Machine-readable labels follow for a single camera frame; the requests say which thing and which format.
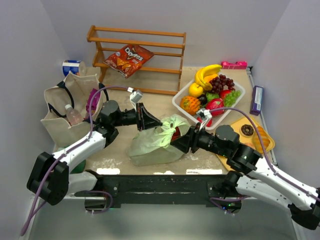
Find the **red cherries pile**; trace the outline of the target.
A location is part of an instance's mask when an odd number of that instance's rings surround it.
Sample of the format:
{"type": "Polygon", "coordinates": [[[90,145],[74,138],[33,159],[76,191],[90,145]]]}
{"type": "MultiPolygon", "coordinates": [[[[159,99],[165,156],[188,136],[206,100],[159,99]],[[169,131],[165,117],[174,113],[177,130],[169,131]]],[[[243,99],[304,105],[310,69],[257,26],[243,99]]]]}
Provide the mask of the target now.
{"type": "Polygon", "coordinates": [[[173,135],[172,135],[172,137],[171,137],[171,141],[174,141],[174,140],[176,140],[176,139],[178,139],[178,138],[180,138],[180,137],[181,137],[180,129],[179,129],[179,127],[176,127],[176,128],[174,129],[174,133],[173,133],[173,135]]]}

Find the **light green plastic bag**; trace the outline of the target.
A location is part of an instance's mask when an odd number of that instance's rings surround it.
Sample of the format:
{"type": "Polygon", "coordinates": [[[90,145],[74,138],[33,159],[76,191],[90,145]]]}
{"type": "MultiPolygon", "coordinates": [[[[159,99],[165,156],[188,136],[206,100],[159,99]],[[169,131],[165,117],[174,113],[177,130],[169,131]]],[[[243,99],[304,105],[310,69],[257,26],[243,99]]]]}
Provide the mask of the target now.
{"type": "Polygon", "coordinates": [[[177,161],[183,152],[171,146],[175,128],[179,127],[181,136],[190,128],[188,120],[178,114],[164,117],[162,126],[143,130],[131,141],[126,150],[130,161],[136,166],[167,164],[177,161]]]}

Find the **purple snack bag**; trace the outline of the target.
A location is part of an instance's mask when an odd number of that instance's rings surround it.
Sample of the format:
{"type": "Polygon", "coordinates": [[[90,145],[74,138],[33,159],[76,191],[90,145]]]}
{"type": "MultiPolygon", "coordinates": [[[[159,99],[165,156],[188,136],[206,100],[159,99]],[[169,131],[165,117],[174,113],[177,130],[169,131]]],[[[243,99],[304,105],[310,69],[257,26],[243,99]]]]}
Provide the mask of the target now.
{"type": "Polygon", "coordinates": [[[93,115],[97,109],[97,106],[100,100],[100,92],[96,93],[97,91],[98,91],[97,89],[93,88],[92,91],[90,92],[90,95],[86,104],[86,112],[88,114],[91,113],[93,115]]]}

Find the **clear plastic water bottle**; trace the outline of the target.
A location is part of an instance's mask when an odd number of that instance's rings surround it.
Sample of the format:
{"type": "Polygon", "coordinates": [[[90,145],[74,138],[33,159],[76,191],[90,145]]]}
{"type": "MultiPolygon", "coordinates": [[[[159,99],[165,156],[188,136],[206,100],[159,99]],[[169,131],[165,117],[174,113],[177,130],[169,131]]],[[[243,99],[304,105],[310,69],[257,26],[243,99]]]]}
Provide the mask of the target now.
{"type": "Polygon", "coordinates": [[[79,111],[74,109],[70,104],[65,105],[66,118],[71,126],[78,125],[83,122],[83,117],[79,111]]]}

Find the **beige canvas tote bag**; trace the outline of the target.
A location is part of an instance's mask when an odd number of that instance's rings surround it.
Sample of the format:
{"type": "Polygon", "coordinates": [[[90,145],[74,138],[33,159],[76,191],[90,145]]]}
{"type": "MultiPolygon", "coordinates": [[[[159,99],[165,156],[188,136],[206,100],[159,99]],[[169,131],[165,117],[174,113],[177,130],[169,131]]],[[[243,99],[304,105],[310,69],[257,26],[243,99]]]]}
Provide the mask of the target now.
{"type": "Polygon", "coordinates": [[[89,133],[89,114],[95,121],[107,101],[107,93],[98,92],[103,87],[97,75],[78,76],[70,72],[44,91],[48,112],[41,123],[56,147],[67,147],[89,133]]]}

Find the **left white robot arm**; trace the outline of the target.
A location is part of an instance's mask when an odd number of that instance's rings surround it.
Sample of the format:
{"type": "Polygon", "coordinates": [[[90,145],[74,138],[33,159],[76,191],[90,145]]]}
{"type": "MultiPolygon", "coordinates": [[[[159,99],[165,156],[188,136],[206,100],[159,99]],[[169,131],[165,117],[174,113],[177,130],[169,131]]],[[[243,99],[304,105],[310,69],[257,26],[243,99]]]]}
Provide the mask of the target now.
{"type": "Polygon", "coordinates": [[[135,125],[138,131],[157,128],[162,122],[149,113],[143,103],[121,111],[114,100],[102,105],[93,131],[69,147],[49,154],[41,153],[33,166],[26,187],[50,205],[57,205],[68,195],[90,191],[97,184],[95,173],[72,170],[91,155],[109,146],[118,136],[117,127],[135,125]]]}

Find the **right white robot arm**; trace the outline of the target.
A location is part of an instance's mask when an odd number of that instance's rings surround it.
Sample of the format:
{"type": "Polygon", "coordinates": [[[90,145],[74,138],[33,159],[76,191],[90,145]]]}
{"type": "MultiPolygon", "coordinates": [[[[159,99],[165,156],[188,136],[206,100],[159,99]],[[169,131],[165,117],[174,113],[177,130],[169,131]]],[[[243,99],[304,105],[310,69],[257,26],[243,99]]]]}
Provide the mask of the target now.
{"type": "Polygon", "coordinates": [[[288,175],[241,143],[231,126],[219,126],[215,134],[192,126],[170,144],[184,153],[203,149],[225,157],[232,168],[228,174],[230,185],[237,193],[287,209],[291,219],[306,229],[319,227],[320,190],[288,175]]]}

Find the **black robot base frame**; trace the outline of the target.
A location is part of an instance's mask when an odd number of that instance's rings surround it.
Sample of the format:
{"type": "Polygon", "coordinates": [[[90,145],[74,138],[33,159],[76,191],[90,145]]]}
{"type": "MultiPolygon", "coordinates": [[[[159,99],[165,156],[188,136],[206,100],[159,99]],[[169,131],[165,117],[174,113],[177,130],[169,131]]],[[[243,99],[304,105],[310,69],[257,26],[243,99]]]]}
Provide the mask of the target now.
{"type": "Polygon", "coordinates": [[[246,197],[236,191],[236,178],[218,175],[99,175],[92,190],[75,193],[85,197],[87,210],[102,210],[107,205],[120,208],[125,204],[204,205],[221,207],[236,213],[246,197]]]}

